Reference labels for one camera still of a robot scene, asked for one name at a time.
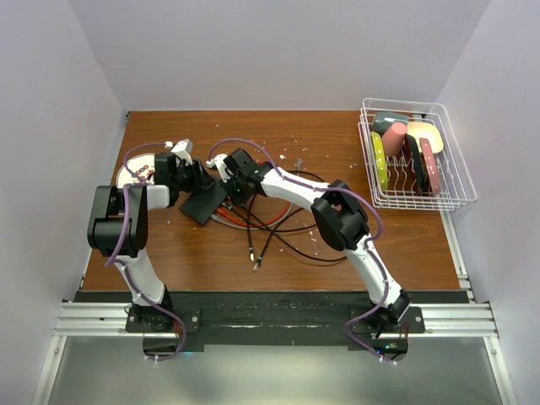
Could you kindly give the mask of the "black network switch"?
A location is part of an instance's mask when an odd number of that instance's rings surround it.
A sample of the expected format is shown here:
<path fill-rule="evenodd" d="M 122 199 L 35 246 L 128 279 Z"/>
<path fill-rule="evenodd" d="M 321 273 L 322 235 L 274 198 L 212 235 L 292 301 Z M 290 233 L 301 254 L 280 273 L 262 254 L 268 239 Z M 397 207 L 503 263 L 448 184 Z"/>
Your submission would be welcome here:
<path fill-rule="evenodd" d="M 192 193 L 179 210 L 199 225 L 205 225 L 222 202 L 228 197 L 222 186 L 213 185 L 206 190 Z"/>

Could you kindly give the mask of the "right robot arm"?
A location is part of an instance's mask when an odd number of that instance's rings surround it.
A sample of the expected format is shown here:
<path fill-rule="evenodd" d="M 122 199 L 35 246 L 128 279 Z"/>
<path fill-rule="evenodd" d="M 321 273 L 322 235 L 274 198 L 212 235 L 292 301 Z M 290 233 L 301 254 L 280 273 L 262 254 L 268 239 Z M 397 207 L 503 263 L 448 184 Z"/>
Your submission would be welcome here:
<path fill-rule="evenodd" d="M 309 181 L 270 163 L 258 164 L 238 148 L 218 164 L 218 173 L 232 195 L 282 199 L 313 215 L 320 237 L 335 251 L 342 252 L 354 266 L 374 305 L 368 311 L 378 326 L 396 331 L 405 321 L 411 299 L 394 280 L 377 252 L 364 208 L 368 203 L 342 181 Z"/>

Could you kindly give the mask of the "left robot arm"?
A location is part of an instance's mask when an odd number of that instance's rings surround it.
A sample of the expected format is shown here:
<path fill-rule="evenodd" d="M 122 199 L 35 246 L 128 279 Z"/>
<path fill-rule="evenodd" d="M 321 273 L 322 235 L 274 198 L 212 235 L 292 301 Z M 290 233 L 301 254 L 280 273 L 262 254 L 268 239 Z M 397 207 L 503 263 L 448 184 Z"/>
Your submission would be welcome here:
<path fill-rule="evenodd" d="M 170 293 L 158 278 L 146 248 L 149 211 L 172 208 L 185 192 L 181 212 L 205 225 L 223 198 L 215 179 L 186 150 L 126 157 L 113 186 L 94 193 L 87 239 L 109 266 L 116 267 L 131 294 L 130 316 L 156 331 L 181 325 Z"/>

